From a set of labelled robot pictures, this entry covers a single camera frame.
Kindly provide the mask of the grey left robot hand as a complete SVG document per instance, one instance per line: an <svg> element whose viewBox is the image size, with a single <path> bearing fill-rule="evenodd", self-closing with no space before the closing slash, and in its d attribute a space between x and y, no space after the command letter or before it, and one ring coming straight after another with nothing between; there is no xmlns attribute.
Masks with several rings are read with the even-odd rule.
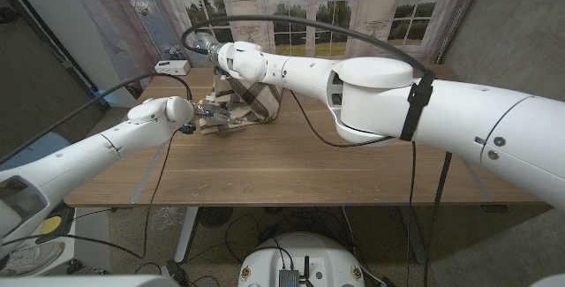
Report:
<svg viewBox="0 0 565 287"><path fill-rule="evenodd" d="M234 117L224 108L214 104L207 99L201 99L194 103L194 116L199 120L200 131L203 134L225 131L242 122Z"/></svg>

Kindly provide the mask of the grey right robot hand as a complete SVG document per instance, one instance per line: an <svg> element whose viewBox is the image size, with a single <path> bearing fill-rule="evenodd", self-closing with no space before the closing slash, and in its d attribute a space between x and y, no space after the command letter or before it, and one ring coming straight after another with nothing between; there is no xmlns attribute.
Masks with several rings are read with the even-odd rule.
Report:
<svg viewBox="0 0 565 287"><path fill-rule="evenodd" d="M218 42L213 35L206 32L196 33L195 48L206 54L210 62L218 63L218 53L222 46L223 44Z"/></svg>

